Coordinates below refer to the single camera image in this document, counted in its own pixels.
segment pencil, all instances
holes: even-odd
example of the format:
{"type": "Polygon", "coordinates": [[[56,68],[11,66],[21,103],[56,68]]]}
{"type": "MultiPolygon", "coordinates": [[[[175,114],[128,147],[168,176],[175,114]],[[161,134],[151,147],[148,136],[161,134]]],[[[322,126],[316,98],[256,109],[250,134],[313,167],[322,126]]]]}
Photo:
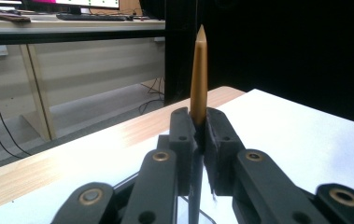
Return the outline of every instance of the pencil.
{"type": "Polygon", "coordinates": [[[191,156],[191,191],[189,194],[189,223],[199,221],[203,179],[203,151],[205,148],[205,118],[207,93],[207,50],[203,25],[196,37],[193,71],[191,75],[191,120],[195,126],[197,148],[191,156]]]}
{"type": "Polygon", "coordinates": [[[207,92],[207,49],[202,25],[196,37],[191,76],[191,119],[196,126],[205,122],[207,92]]]}

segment metal bolt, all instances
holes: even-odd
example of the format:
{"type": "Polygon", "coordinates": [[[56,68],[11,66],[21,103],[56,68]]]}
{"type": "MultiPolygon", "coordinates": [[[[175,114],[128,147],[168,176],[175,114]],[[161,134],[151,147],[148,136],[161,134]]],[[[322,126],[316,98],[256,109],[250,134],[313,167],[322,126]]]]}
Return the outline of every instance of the metal bolt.
{"type": "Polygon", "coordinates": [[[170,159],[170,155],[166,152],[156,152],[152,157],[155,161],[167,161],[170,159]]]}

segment gold pencil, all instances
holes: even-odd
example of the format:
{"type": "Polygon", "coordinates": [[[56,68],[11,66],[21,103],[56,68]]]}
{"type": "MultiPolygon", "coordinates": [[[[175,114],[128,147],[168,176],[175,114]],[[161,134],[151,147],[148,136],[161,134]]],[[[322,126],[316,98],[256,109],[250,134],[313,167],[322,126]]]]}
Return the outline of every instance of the gold pencil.
{"type": "Polygon", "coordinates": [[[207,49],[205,30],[202,25],[196,37],[191,76],[191,119],[196,126],[205,122],[207,91],[207,49]]]}

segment white table surface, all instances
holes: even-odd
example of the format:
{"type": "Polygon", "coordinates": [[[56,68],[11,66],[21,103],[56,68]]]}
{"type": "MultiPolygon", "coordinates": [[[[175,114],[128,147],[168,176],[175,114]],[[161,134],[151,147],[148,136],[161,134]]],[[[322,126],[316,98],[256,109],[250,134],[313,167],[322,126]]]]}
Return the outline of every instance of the white table surface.
{"type": "MultiPolygon", "coordinates": [[[[353,121],[258,90],[220,106],[219,110],[227,115],[246,148],[269,154],[298,187],[312,193],[318,185],[326,183],[354,189],[353,121]]],[[[59,149],[81,147],[82,144],[90,148],[90,143],[83,137],[59,149]]],[[[84,156],[87,160],[96,158],[98,166],[81,167],[77,171],[79,175],[69,176],[0,206],[0,223],[50,223],[76,188],[93,181],[110,185],[119,183],[139,170],[143,157],[156,144],[157,137],[115,150],[108,157],[98,158],[103,152],[95,148],[91,148],[89,155],[71,155],[84,156]]],[[[214,199],[205,178],[202,193],[203,211],[217,223],[236,223],[230,197],[214,199]]]]}

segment desk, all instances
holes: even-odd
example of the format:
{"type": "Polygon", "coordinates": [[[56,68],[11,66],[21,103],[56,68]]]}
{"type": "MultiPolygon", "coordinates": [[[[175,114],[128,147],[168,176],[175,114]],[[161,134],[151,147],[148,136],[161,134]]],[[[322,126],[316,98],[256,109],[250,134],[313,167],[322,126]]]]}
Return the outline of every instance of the desk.
{"type": "Polygon", "coordinates": [[[59,137],[51,106],[164,76],[164,43],[144,38],[164,36],[164,21],[29,17],[0,21],[9,50],[0,57],[0,106],[5,118],[24,115],[45,140],[59,137]]]}
{"type": "MultiPolygon", "coordinates": [[[[216,89],[209,92],[208,104],[212,107],[218,107],[242,94],[243,92],[230,88],[216,89]]],[[[112,147],[123,150],[167,131],[171,112],[189,104],[190,101],[185,100],[169,105],[163,109],[89,135],[84,139],[78,140],[78,142],[91,142],[92,146],[90,147],[102,149],[112,147]],[[94,140],[97,138],[103,138],[106,143],[94,140]]],[[[79,151],[83,153],[87,149],[84,146],[74,148],[77,141],[74,142],[0,167],[0,205],[66,177],[68,172],[72,171],[67,164],[67,161],[72,159],[68,154],[71,153],[71,155],[77,156],[79,151]]]]}
{"type": "Polygon", "coordinates": [[[164,36],[164,21],[61,21],[30,15],[31,22],[0,21],[0,45],[164,36]]]}
{"type": "MultiPolygon", "coordinates": [[[[77,181],[74,178],[122,180],[123,169],[130,174],[137,171],[145,153],[155,146],[153,137],[168,129],[170,113],[188,104],[187,100],[169,105],[1,167],[0,214],[10,216],[9,223],[19,219],[16,216],[41,216],[37,211],[46,213],[49,206],[60,203],[58,190],[63,191],[63,185],[77,181]],[[118,157],[107,154],[113,148],[118,150],[118,157]],[[126,160],[133,164],[125,165],[126,160]],[[112,163],[120,169],[107,170],[112,163]],[[57,197],[46,191],[55,187],[58,190],[50,193],[57,197]],[[40,204],[31,204],[36,203],[34,196],[42,198],[38,200],[40,204]],[[35,206],[35,214],[30,215],[32,210],[18,206],[19,197],[25,205],[27,198],[31,198],[28,204],[35,206]]],[[[257,90],[243,94],[231,88],[218,88],[209,92],[208,106],[225,112],[244,145],[269,154],[297,186],[310,192],[315,192],[319,184],[332,182],[354,188],[354,122],[257,90]]],[[[234,223],[230,198],[223,201],[223,197],[218,197],[214,204],[205,181],[203,187],[202,210],[217,223],[234,223]]],[[[68,196],[64,195],[61,203],[68,196]]]]}

